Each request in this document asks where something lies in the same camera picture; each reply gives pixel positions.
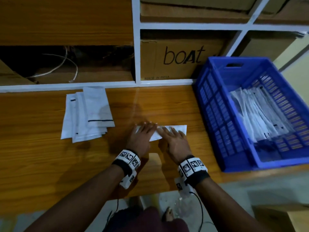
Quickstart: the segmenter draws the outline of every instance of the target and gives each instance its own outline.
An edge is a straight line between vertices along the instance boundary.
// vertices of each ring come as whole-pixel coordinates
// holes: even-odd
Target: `hand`
[[[127,142],[126,149],[135,151],[139,158],[145,155],[150,149],[149,140],[157,129],[157,124],[152,122],[146,123],[136,132],[137,126],[135,125]]]
[[[157,132],[168,142],[169,155],[177,165],[180,165],[182,161],[192,155],[186,135],[183,132],[177,132],[174,128],[170,132],[165,127],[163,129],[158,128]]]

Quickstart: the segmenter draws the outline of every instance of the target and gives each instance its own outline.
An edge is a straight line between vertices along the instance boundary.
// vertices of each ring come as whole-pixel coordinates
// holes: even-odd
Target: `blue plastic crate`
[[[263,85],[296,130],[255,148],[230,93]],[[309,163],[309,109],[268,58],[209,57],[194,85],[218,164],[224,172]]]

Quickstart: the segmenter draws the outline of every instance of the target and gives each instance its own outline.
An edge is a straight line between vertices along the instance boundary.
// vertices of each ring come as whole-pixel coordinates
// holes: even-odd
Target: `wristband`
[[[136,177],[136,169],[141,165],[141,161],[137,154],[131,150],[122,150],[112,164],[122,168],[125,177],[122,179],[120,185],[128,189]]]
[[[210,177],[200,158],[194,156],[189,156],[189,159],[184,160],[177,170],[182,180],[193,188],[203,179]]]

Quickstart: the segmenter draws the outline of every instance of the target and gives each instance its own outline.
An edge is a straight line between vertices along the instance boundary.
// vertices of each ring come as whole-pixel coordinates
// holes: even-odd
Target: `stack of white bags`
[[[107,127],[114,126],[105,88],[84,87],[83,92],[66,95],[61,139],[87,141],[102,137]]]

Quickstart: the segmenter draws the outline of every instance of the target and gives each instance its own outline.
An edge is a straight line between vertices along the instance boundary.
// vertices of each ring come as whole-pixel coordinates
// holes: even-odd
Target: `left hand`
[[[139,158],[145,155],[150,149],[149,140],[157,129],[157,124],[144,122],[141,128],[136,132],[135,125],[127,142],[126,149],[135,151]]]

